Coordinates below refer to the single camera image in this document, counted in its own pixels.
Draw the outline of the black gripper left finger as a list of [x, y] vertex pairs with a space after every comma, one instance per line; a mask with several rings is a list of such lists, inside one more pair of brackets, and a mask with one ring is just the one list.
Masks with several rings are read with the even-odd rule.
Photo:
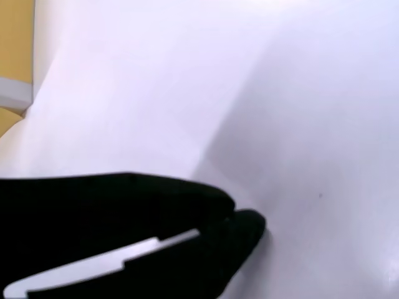
[[235, 212], [216, 187], [161, 176], [2, 179], [1, 288], [147, 239], [201, 233]]

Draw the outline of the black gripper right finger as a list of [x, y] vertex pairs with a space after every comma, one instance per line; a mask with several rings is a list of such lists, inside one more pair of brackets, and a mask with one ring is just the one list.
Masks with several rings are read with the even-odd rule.
[[218, 298], [266, 231], [266, 219], [239, 210], [200, 235], [127, 260], [123, 270], [29, 298]]

